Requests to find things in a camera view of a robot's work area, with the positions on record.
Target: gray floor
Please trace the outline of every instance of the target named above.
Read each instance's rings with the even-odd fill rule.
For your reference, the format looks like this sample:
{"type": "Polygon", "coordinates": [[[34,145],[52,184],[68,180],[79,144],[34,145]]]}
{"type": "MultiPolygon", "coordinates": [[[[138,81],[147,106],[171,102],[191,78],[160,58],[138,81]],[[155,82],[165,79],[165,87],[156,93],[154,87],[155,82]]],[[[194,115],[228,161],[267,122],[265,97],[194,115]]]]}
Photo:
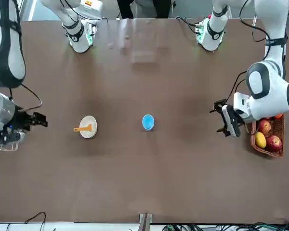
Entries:
{"type": "MultiPolygon", "coordinates": [[[[104,4],[103,16],[108,19],[116,19],[119,14],[117,0],[102,0],[104,4]]],[[[212,3],[210,0],[176,0],[176,7],[173,11],[173,16],[182,16],[187,18],[207,17],[211,14],[212,3]]],[[[32,20],[59,20],[58,17],[50,10],[45,8],[39,0],[26,0],[26,6],[22,12],[22,19],[28,20],[30,12],[32,12],[32,20]],[[35,9],[32,10],[32,3],[36,2],[35,9]]],[[[133,6],[133,12],[136,13],[135,5],[133,6]]],[[[238,18],[239,9],[231,9],[232,17],[238,18]]],[[[146,11],[142,11],[138,8],[138,17],[152,16],[146,11]]],[[[255,15],[253,2],[246,6],[242,12],[242,18],[253,18],[255,15]]]]}

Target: basket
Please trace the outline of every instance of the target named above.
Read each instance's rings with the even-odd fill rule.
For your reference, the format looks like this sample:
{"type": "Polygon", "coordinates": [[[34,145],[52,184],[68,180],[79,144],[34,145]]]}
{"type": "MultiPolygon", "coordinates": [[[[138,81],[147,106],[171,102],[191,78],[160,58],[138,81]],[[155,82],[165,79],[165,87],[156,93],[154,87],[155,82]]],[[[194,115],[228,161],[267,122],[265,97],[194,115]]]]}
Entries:
{"type": "MultiPolygon", "coordinates": [[[[284,130],[285,130],[285,120],[284,120],[284,116],[282,116],[279,119],[275,119],[274,117],[269,119],[269,122],[271,124],[271,130],[268,134],[265,135],[265,137],[269,137],[271,135],[276,135],[277,137],[280,138],[281,142],[282,142],[282,148],[278,151],[275,152],[271,152],[269,150],[267,150],[266,148],[259,148],[256,146],[255,143],[255,136],[250,136],[250,144],[252,145],[252,147],[254,149],[256,149],[258,152],[260,153],[264,153],[273,157],[283,157],[284,156],[284,130]]],[[[259,121],[257,122],[253,122],[252,126],[251,126],[251,132],[252,134],[255,133],[257,127],[258,127],[259,121]]]]}

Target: red apple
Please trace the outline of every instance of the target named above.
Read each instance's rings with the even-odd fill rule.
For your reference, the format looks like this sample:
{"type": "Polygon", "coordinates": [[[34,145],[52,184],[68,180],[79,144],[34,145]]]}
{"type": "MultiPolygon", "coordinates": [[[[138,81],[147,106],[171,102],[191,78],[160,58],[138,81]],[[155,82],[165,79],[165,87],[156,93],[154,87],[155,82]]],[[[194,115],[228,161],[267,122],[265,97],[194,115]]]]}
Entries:
{"type": "Polygon", "coordinates": [[[268,120],[263,119],[259,122],[259,132],[263,133],[264,135],[268,134],[271,130],[271,124],[268,120]]]}
{"type": "Polygon", "coordinates": [[[274,135],[267,138],[266,143],[267,143],[266,147],[272,151],[277,151],[282,147],[282,142],[277,136],[274,135]]]}

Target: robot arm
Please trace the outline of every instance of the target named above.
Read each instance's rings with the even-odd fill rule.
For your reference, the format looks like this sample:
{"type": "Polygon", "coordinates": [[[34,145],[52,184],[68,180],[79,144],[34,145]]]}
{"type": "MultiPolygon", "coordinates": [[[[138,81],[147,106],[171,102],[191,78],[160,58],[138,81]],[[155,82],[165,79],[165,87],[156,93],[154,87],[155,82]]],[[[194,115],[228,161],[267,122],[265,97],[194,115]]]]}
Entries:
{"type": "MultiPolygon", "coordinates": [[[[80,0],[41,1],[62,20],[73,49],[85,52],[92,42],[90,43],[78,15],[70,8],[79,6],[80,0]]],[[[0,0],[0,87],[17,88],[25,75],[17,1],[0,0]]],[[[29,115],[23,108],[15,105],[12,99],[0,93],[0,146],[21,141],[24,131],[30,131],[32,125],[47,127],[46,116],[37,112],[29,115]]]]}
{"type": "MultiPolygon", "coordinates": [[[[0,0],[0,87],[17,88],[26,75],[16,0],[0,0]]],[[[47,126],[46,117],[29,115],[0,93],[0,145],[23,139],[31,125],[47,126]]]]}
{"type": "MultiPolygon", "coordinates": [[[[214,0],[211,19],[200,26],[198,42],[209,51],[218,48],[227,21],[227,5],[242,6],[245,0],[214,0]]],[[[236,92],[234,105],[226,100],[215,102],[214,109],[221,114],[224,127],[218,132],[225,136],[240,136],[239,126],[272,117],[289,110],[289,83],[286,79],[285,53],[287,36],[285,34],[289,0],[255,0],[256,14],[261,18],[267,32],[265,58],[253,64],[246,73],[246,84],[250,96],[236,92]]]]}

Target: black pants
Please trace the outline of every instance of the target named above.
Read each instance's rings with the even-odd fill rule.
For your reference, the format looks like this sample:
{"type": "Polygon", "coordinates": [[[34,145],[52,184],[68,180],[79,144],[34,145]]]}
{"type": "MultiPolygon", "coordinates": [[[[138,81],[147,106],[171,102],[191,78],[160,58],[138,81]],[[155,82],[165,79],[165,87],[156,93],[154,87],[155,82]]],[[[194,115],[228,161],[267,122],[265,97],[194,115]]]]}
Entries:
{"type": "MultiPolygon", "coordinates": [[[[131,3],[133,0],[117,0],[121,16],[125,18],[134,18],[131,12],[131,3]]],[[[168,18],[171,0],[153,0],[154,7],[157,13],[157,18],[168,18]]]]}

